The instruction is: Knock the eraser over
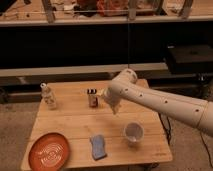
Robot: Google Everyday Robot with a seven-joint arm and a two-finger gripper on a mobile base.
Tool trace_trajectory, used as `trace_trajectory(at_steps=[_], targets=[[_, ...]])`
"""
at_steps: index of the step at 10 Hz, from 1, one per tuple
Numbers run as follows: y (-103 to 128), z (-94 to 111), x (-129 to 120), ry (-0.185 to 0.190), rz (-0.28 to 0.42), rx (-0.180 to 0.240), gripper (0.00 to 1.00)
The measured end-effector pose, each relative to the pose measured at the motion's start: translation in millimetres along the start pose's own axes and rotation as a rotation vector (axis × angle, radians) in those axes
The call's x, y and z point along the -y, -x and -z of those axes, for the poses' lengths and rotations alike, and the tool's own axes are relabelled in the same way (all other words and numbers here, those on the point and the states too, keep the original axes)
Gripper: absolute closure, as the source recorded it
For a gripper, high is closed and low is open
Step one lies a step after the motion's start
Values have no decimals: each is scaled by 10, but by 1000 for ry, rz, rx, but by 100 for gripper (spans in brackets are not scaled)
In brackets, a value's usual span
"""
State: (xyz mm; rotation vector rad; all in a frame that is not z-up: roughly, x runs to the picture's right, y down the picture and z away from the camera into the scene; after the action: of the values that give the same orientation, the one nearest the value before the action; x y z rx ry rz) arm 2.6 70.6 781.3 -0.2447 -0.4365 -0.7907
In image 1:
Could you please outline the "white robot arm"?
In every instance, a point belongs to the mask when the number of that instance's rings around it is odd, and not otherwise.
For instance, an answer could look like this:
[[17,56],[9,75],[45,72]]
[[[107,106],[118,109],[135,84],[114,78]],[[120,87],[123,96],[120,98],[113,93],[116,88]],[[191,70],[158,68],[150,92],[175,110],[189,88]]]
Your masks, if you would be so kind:
[[213,102],[144,88],[136,84],[137,74],[132,69],[122,70],[101,97],[114,114],[119,110],[122,99],[150,108],[213,137]]

